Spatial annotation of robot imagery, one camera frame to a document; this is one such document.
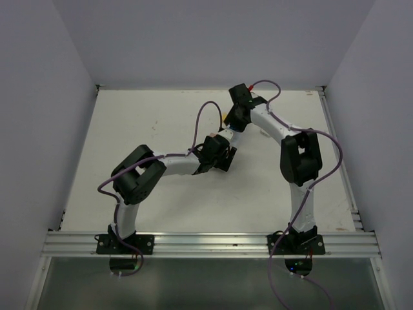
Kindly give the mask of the white power strip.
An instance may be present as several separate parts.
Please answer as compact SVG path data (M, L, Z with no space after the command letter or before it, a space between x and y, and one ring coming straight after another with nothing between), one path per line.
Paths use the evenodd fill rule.
M234 129L228 128L229 131L232 133L232 138L230 140L230 146L231 147L235 147L235 148L239 148L239 145L242 142L243 139L243 133L242 132L238 132Z

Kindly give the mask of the white plug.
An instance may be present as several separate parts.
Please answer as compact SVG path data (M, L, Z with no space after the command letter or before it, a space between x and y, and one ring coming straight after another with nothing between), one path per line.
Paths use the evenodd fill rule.
M260 129L260 134L264 135L265 137L270 138L270 135L262 129Z

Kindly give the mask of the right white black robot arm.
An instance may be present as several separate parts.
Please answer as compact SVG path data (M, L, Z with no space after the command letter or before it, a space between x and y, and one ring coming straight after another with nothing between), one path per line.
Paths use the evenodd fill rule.
M225 125L243 132L253 124L281 147L279 168L290 185L292 212L285 235L268 235L268 245L276 253L303 254L317 238L314 193L310 188L323 167L317 134L275 116L268 101L253 94L244 83L230 88L229 94L233 105Z

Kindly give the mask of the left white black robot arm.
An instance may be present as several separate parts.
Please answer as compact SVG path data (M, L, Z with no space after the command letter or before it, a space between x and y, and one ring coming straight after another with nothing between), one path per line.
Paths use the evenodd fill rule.
M114 235L111 245L125 254L134 246L139 205L154 190L162 177L198 175L210 169L228 171L237 152L233 138L217 134L186 154L156 155L147 145L140 145L113 171L109 182L116 192L116 211L110 224Z

